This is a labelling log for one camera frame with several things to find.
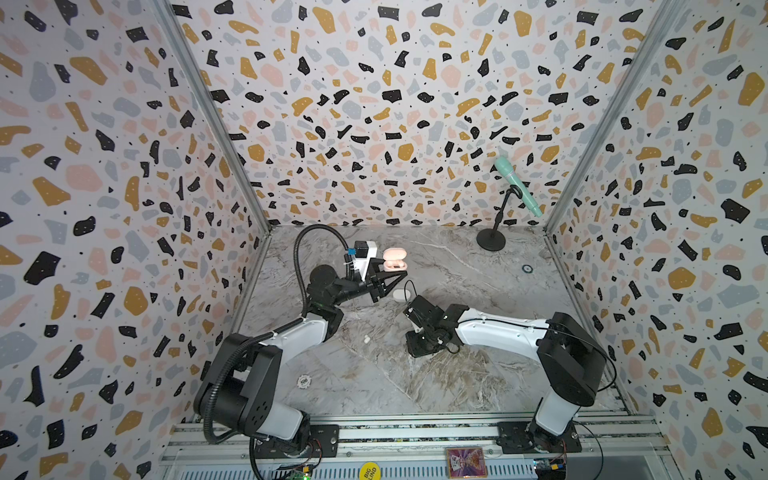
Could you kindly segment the white earbud case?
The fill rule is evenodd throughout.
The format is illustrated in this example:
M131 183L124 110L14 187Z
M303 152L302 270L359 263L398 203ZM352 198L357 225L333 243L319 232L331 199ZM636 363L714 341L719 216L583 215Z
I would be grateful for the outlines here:
M402 290L402 289L399 289L399 290L395 290L395 291L393 292L393 298L394 298L395 300L397 300L397 301L400 301L400 302L405 302L405 301L407 301L407 300L408 300L408 294L406 293L406 291L405 291L405 290Z

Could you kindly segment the pink earbud case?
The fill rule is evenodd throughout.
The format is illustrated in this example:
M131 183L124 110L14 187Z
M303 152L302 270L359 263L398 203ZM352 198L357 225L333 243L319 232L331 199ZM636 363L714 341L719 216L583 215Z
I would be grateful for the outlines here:
M405 271L407 269L406 257L407 252L403 248L386 249L382 254L384 270L387 272Z

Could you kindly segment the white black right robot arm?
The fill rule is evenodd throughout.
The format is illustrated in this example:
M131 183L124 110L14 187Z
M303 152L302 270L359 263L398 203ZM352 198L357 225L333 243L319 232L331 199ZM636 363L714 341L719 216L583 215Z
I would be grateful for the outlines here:
M463 347L489 347L534 360L541 365L549 390L529 423L531 436L563 436L576 414L595 403L607 352L572 318L556 312L548 319L519 319L482 312L462 304L442 309L418 295L403 314L413 329L406 345L413 358Z

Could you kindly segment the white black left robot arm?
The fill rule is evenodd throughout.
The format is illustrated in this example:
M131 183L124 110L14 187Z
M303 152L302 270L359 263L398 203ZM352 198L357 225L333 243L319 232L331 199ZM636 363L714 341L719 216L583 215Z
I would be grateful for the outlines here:
M275 400L281 367L337 332L344 313L339 305L364 295L376 302L396 289L405 269L385 271L378 259L366 277L341 278L329 265L313 269L306 294L305 315L266 334L229 335L204 372L194 401L210 444L233 436L275 440L291 451L309 444L310 416Z

